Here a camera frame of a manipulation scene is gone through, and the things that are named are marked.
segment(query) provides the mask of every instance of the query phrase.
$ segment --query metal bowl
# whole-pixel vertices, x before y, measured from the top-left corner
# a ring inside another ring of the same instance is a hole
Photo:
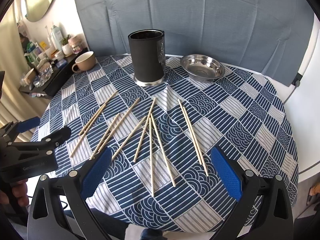
[[[214,58],[192,54],[181,58],[181,66],[198,81],[213,81],[224,75],[224,66]]]

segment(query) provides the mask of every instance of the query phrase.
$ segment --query human hand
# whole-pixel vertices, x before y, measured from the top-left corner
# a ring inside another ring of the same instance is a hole
[[[18,204],[21,207],[25,207],[29,204],[27,181],[28,179],[18,181],[18,185],[12,188],[12,193],[17,198]],[[0,191],[0,204],[9,204],[8,196],[2,191]]]

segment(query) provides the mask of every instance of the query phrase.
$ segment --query beige ceramic mug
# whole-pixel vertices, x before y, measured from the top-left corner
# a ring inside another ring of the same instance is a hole
[[[74,73],[79,73],[81,71],[87,71],[94,67],[96,64],[96,57],[94,56],[93,51],[88,51],[80,55],[76,59],[76,63],[72,66],[72,71]]]

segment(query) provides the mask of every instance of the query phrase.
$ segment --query wooden chopstick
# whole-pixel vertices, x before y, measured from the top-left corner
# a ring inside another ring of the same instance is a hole
[[[170,179],[171,179],[172,185],[175,187],[175,186],[176,186],[176,183],[174,182],[174,178],[173,178],[173,176],[172,176],[172,173],[171,173],[171,170],[170,170],[170,166],[169,166],[167,157],[165,156],[165,153],[164,153],[164,149],[163,149],[163,146],[162,146],[161,138],[160,138],[160,135],[159,135],[159,133],[158,133],[158,129],[157,129],[157,127],[156,127],[155,119],[153,118],[153,115],[152,115],[152,114],[150,115],[150,117],[151,117],[151,120],[152,120],[153,128],[155,129],[155,132],[156,132],[156,135],[157,135],[157,139],[158,139],[158,142],[159,142],[159,146],[160,146],[160,149],[161,149],[161,152],[162,152],[162,156],[163,156],[165,165],[167,165],[167,169],[168,169],[168,173],[169,173],[169,175],[170,175]]]
[[[111,131],[111,133],[109,134],[109,136],[107,137],[107,139],[104,141],[104,143],[102,144],[102,146],[99,148],[98,151],[101,151],[102,148],[107,144],[107,142],[109,141],[109,139],[111,138],[111,136],[115,133],[116,129],[119,127],[119,125],[122,123],[122,121],[126,118],[126,116],[130,113],[130,111],[132,110],[132,108],[134,108],[134,106],[139,102],[140,98],[137,98],[136,101],[132,104],[132,106],[130,106],[130,108],[128,109],[128,111],[124,114],[124,116],[120,119],[119,123],[116,125],[116,127]]]
[[[152,167],[152,120],[149,117],[149,147],[150,147],[150,183],[151,183],[151,196],[155,196],[155,188],[153,185],[153,167]]]
[[[148,121],[149,121],[149,118],[150,118],[150,114],[151,114],[151,112],[152,112],[152,108],[153,108],[155,102],[156,102],[156,98],[153,99],[153,102],[152,102],[151,107],[150,107],[150,109],[149,109],[149,113],[148,113],[148,117],[147,117],[147,120],[146,120],[146,124],[144,125],[143,131],[142,131],[142,134],[141,134],[141,137],[140,137],[140,141],[139,141],[139,143],[138,143],[138,147],[137,147],[136,153],[135,153],[134,158],[133,158],[133,162],[134,162],[134,163],[135,163],[136,160],[137,160],[138,153],[139,153],[139,151],[140,151],[140,147],[141,147],[141,144],[142,144],[143,136],[144,136],[144,134],[145,134],[145,132],[146,132],[146,129],[147,129],[147,126],[148,126]]]
[[[178,102],[179,102],[179,105],[180,105],[180,108],[181,108],[181,111],[182,111],[182,114],[183,114],[184,120],[186,121],[186,124],[187,124],[188,130],[189,130],[189,132],[190,132],[191,140],[192,140],[193,146],[195,147],[196,154],[197,154],[197,157],[198,157],[198,161],[199,161],[200,165],[202,165],[202,161],[201,161],[201,158],[200,158],[199,149],[198,149],[197,144],[196,144],[196,141],[195,141],[195,139],[194,139],[194,137],[193,137],[193,134],[192,134],[192,131],[191,131],[191,128],[190,128],[189,122],[188,122],[188,120],[187,120],[187,115],[186,115],[187,113],[186,113],[186,112],[184,112],[184,110],[183,110],[183,106],[182,106],[182,104],[181,104],[181,102],[180,102],[180,100],[179,100],[179,99],[178,99]]]
[[[95,118],[91,121],[91,123],[89,124],[89,126],[87,127],[87,129],[84,131],[83,135],[80,137],[80,140],[78,141],[76,147],[73,149],[72,153],[70,154],[70,157],[73,156],[73,154],[75,153],[75,151],[77,150],[78,146],[80,145],[82,139],[84,138],[84,136],[86,135],[86,133],[89,131],[90,127],[92,126],[92,124],[97,120],[98,116],[101,114],[102,110],[104,107],[100,108],[100,110],[98,111],[98,114],[95,116]]]
[[[118,116],[120,115],[120,113],[118,113],[116,115],[116,117],[113,119],[113,121],[111,122],[111,124],[109,125],[108,129],[106,130],[106,132],[104,133],[104,135],[102,136],[101,140],[99,141],[97,147],[95,148],[94,152],[92,153],[92,155],[90,156],[89,160],[92,160],[94,158],[94,155],[97,153],[100,145],[103,143],[103,140],[105,139],[105,137],[107,136],[108,132],[111,130],[113,124],[116,122]]]
[[[127,138],[124,140],[124,142],[121,144],[121,146],[119,147],[119,149],[115,152],[115,154],[112,156],[112,161],[115,159],[115,157],[117,156],[117,154],[121,151],[121,149],[125,146],[125,144],[127,143],[127,141],[129,141],[130,137],[134,134],[134,132],[139,128],[139,126],[143,123],[143,121],[145,120],[146,116],[144,118],[141,119],[141,121],[137,124],[137,126],[131,131],[131,133],[127,136]]]
[[[118,90],[116,90],[104,103],[102,106],[100,106],[100,108],[97,110],[97,112],[90,118],[90,120],[86,123],[86,125],[82,128],[82,130],[80,131],[79,135],[82,134],[82,132],[87,128],[87,126],[90,124],[90,122],[92,122],[92,120],[96,117],[96,115],[98,114],[98,112],[100,111],[101,108],[105,108],[105,106],[107,105],[107,103],[110,101],[110,99],[118,92]]]
[[[190,126],[190,128],[191,128],[192,135],[193,135],[193,137],[194,137],[194,139],[195,139],[195,141],[196,141],[196,145],[197,145],[197,148],[198,148],[198,151],[199,151],[199,154],[200,154],[200,158],[201,158],[201,161],[202,161],[202,165],[203,165],[203,168],[204,168],[204,172],[205,172],[205,174],[207,175],[207,177],[209,177],[208,170],[207,170],[207,165],[205,164],[205,161],[204,161],[204,159],[203,159],[202,152],[201,152],[201,149],[200,149],[200,146],[199,146],[199,143],[198,143],[196,134],[195,134],[195,132],[194,132],[194,130],[193,130],[193,128],[192,128],[192,125],[191,125],[190,119],[189,119],[189,117],[188,117],[188,113],[187,113],[187,111],[186,111],[186,108],[183,107],[183,110],[184,110],[184,112],[185,112],[185,114],[186,114],[186,117],[187,117],[189,126]]]

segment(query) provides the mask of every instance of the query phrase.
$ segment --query blue patterned tablecloth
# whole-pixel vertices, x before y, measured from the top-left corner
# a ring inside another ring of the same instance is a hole
[[[188,77],[180,59],[167,57],[165,83],[139,87],[133,81],[131,56],[100,57],[95,67],[74,74],[50,102],[33,140],[41,140],[63,125],[71,138],[56,149],[56,176],[79,169],[91,155],[117,113],[133,108],[108,143],[115,152],[136,124],[147,115],[157,97],[153,116],[177,186],[173,187],[153,131],[155,197],[150,195],[149,139],[146,132],[137,162],[133,156],[142,132],[138,129],[112,162],[93,197],[91,207],[128,223],[162,230],[216,231],[235,205],[210,161],[210,151],[219,145],[227,156],[257,175],[281,174],[290,202],[297,199],[298,158],[284,106],[273,85],[261,75],[226,66],[215,82],[200,83]],[[100,105],[115,91],[91,127],[75,155],[69,155],[78,133]],[[186,107],[206,161],[209,177],[199,165],[178,105]],[[258,197],[246,225],[257,214]]]

